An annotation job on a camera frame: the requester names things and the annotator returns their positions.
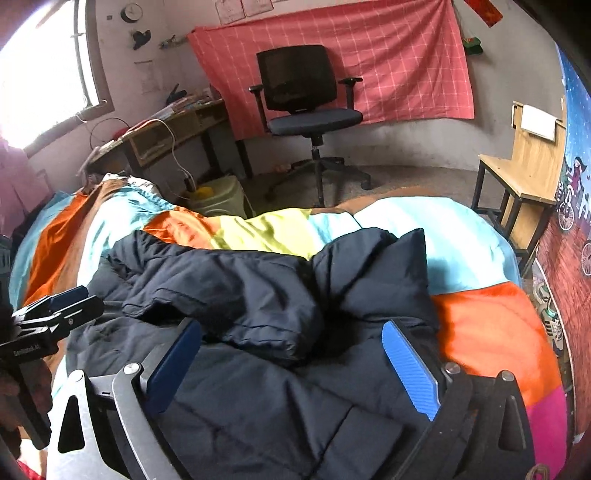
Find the wooden stool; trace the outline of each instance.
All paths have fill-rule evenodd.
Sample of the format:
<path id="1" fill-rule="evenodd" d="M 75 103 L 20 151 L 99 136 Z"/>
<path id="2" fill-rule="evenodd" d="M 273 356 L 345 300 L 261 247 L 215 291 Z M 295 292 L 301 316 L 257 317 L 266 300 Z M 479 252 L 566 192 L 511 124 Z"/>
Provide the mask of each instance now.
<path id="1" fill-rule="evenodd" d="M 521 128 L 523 104 L 513 102 L 512 124 L 515 139 L 510 160 L 479 155 L 478 176 L 472 198 L 472 210 L 487 215 L 495 230 L 520 257 L 522 274 L 546 229 L 554 210 L 554 198 L 564 161 L 566 113 L 556 122 L 554 142 Z M 500 208 L 479 207 L 486 172 L 505 188 Z"/>

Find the window frame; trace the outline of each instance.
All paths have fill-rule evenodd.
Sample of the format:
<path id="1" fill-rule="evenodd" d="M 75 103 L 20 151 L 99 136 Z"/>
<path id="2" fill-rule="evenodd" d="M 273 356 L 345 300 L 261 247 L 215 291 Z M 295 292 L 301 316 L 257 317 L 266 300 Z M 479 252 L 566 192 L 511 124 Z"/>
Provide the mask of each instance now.
<path id="1" fill-rule="evenodd" d="M 74 0 L 74 11 L 78 12 L 78 0 Z M 42 134 L 40 134 L 32 143 L 27 145 L 23 150 L 27 154 L 27 157 L 31 158 L 34 154 L 38 153 L 40 150 L 57 140 L 58 138 L 63 137 L 64 135 L 68 134 L 72 130 L 76 129 L 80 125 L 83 125 L 85 122 L 94 120 L 98 117 L 104 116 L 107 113 L 111 113 L 115 110 L 113 106 L 113 100 L 111 98 L 111 93 L 109 92 L 109 86 L 107 84 L 105 70 L 103 68 L 103 62 L 100 57 L 100 47 L 99 47 L 99 36 L 98 31 L 96 28 L 96 0 L 86 0 L 86 44 L 88 46 L 88 56 L 90 60 L 90 69 L 92 71 L 92 80 L 95 84 L 96 93 L 99 98 L 99 105 L 89 106 L 85 108 L 77 115 L 73 115 L 70 118 L 54 125 L 49 130 L 46 130 Z M 78 16 L 74 15 L 72 20 L 74 22 L 74 33 L 78 32 Z M 76 61 L 78 63 L 78 70 L 80 73 L 80 82 L 82 83 L 82 89 L 86 95 L 87 101 L 90 102 L 88 97 L 87 87 L 85 80 L 89 81 L 90 79 L 85 79 L 82 73 L 82 62 L 80 59 L 80 44 L 79 44 L 79 36 L 75 35 L 74 39 L 74 47 L 76 49 Z"/>

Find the white cable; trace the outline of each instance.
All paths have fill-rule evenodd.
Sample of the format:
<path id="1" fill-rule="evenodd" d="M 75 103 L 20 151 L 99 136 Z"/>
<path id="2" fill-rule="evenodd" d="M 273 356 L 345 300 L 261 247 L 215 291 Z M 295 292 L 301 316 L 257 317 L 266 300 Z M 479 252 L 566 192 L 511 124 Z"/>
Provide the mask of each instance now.
<path id="1" fill-rule="evenodd" d="M 173 144 L 170 148 L 170 153 L 172 154 L 174 161 L 176 162 L 176 164 L 178 165 L 178 167 L 180 168 L 180 170 L 185 174 L 185 176 L 189 179 L 191 179 L 191 183 L 193 185 L 193 188 L 197 188 L 197 183 L 195 182 L 195 179 L 193 178 L 193 176 L 191 175 L 191 172 L 189 172 L 186 168 L 184 168 L 178 161 L 177 156 L 174 154 L 174 144 L 176 143 L 177 139 L 174 136 L 173 131 L 170 129 L 170 127 L 166 124 L 166 122 L 164 122 L 163 120 L 161 120 L 160 118 L 151 118 L 150 120 L 146 120 L 145 122 L 141 123 L 138 127 L 136 127 L 133 130 L 137 130 L 141 127 L 143 127 L 144 125 L 148 125 L 152 122 L 160 122 L 161 124 L 163 124 L 168 131 L 170 132 L 171 137 L 173 138 Z"/>
<path id="2" fill-rule="evenodd" d="M 82 112 L 83 112 L 83 111 L 85 111 L 85 110 L 90 110 L 90 109 L 92 109 L 92 108 L 98 108 L 98 107 L 100 107 L 100 104 L 101 104 L 102 102 L 108 103 L 106 100 L 100 99 L 100 100 L 99 100 L 99 104 L 98 104 L 98 105 L 90 105 L 89 107 L 85 107 L 85 108 L 83 108 L 82 110 L 80 110 L 79 112 L 75 113 L 75 114 L 74 114 L 74 116 L 75 116 L 75 117 L 77 117 L 77 118 L 78 118 L 78 120 L 80 120 L 80 121 L 81 121 L 83 124 L 87 124 L 87 123 L 88 123 L 88 120 L 82 120 L 82 118 L 81 118 L 81 117 L 80 117 L 80 115 L 78 115 L 78 114 L 79 114 L 79 113 L 82 113 Z"/>
<path id="3" fill-rule="evenodd" d="M 170 188 L 170 185 L 168 184 L 168 182 L 166 181 L 166 179 L 164 179 L 164 183 L 166 184 L 166 188 L 168 188 L 168 191 L 170 193 L 172 193 L 173 195 L 176 195 L 180 199 L 191 200 L 190 198 L 183 197 L 182 195 L 179 195 L 178 193 L 174 193 L 173 190 L 172 190 L 172 188 Z"/>

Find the bicycle illustration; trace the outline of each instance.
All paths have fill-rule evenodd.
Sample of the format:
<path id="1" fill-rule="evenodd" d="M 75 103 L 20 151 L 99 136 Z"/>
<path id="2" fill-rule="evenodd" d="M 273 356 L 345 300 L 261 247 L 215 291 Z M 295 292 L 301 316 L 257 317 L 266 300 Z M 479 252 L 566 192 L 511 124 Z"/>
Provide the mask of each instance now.
<path id="1" fill-rule="evenodd" d="M 587 240 L 581 250 L 581 270 L 586 277 L 591 277 L 591 241 Z"/>
<path id="2" fill-rule="evenodd" d="M 560 184 L 559 189 L 565 191 L 565 195 L 562 202 L 558 204 L 558 226 L 563 232 L 568 232 L 574 225 L 574 209 L 571 205 L 574 197 L 574 190 L 570 184 L 566 186 L 566 189 L 562 182 L 560 182 Z"/>

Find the red checkered cloth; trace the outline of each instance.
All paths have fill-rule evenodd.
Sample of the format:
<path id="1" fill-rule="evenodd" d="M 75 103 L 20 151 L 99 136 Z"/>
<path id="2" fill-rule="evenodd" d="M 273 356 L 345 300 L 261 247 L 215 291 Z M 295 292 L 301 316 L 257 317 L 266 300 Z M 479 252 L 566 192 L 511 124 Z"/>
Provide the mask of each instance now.
<path id="1" fill-rule="evenodd" d="M 337 79 L 363 77 L 355 109 L 365 123 L 474 118 L 472 88 L 450 0 L 374 0 L 237 25 L 197 27 L 189 41 L 222 94 L 237 140 L 263 135 L 248 87 L 261 82 L 257 52 L 322 44 Z M 339 86 L 338 106 L 346 106 Z M 269 112 L 268 117 L 285 115 Z"/>

